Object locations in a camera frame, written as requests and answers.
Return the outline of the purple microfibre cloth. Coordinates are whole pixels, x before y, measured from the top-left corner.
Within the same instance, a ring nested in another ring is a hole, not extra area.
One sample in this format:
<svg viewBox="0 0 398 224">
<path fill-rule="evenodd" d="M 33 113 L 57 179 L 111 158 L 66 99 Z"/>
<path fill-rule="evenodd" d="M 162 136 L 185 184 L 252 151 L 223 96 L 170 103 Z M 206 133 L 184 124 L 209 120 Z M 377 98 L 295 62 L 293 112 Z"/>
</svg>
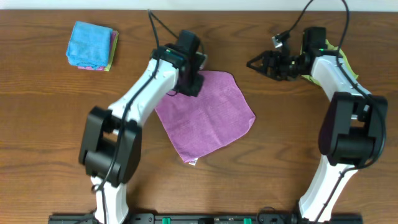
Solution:
<svg viewBox="0 0 398 224">
<path fill-rule="evenodd" d="M 192 165 L 243 137 L 256 120 L 232 74 L 200 75 L 205 79 L 197 97 L 166 95 L 155 108 L 176 152 Z"/>
</svg>

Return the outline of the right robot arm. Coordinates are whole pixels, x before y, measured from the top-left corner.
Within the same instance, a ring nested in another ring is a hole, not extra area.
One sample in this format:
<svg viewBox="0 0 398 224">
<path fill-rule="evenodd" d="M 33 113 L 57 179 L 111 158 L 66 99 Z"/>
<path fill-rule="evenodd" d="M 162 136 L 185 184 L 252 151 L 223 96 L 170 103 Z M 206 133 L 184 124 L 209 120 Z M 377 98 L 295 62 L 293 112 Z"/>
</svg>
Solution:
<svg viewBox="0 0 398 224">
<path fill-rule="evenodd" d="M 347 67 L 338 49 L 328 47 L 324 27 L 303 31 L 299 55 L 290 54 L 285 31 L 272 38 L 275 50 L 266 50 L 247 67 L 277 81 L 308 75 L 317 82 L 330 104 L 318 135 L 321 153 L 314 178 L 291 214 L 259 215 L 261 223 L 362 223 L 361 215 L 333 214 L 332 210 L 349 179 L 373 165 L 386 141 L 388 102 L 363 88 Z"/>
</svg>

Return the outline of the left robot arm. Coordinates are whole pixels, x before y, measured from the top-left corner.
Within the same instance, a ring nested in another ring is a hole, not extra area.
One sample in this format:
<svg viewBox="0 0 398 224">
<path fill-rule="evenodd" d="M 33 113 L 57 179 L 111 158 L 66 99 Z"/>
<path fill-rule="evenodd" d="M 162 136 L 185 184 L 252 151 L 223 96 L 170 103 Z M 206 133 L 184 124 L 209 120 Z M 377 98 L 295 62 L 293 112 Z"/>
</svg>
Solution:
<svg viewBox="0 0 398 224">
<path fill-rule="evenodd" d="M 106 110 L 90 111 L 78 160 L 96 195 L 93 223 L 126 221 L 126 184 L 139 165 L 143 126 L 170 91 L 198 96 L 204 82 L 199 70 L 207 59 L 201 46 L 199 37 L 182 30 L 176 43 L 152 51 L 144 73 L 123 97 Z"/>
</svg>

